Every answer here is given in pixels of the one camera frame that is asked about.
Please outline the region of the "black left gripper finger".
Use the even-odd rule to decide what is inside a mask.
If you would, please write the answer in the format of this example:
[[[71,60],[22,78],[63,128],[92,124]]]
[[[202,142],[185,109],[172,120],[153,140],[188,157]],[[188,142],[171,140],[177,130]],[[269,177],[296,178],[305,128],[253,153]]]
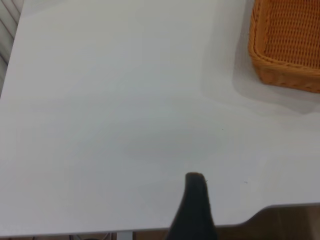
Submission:
[[[166,235],[167,240],[217,240],[208,187],[201,173],[185,175],[185,186],[177,213]]]

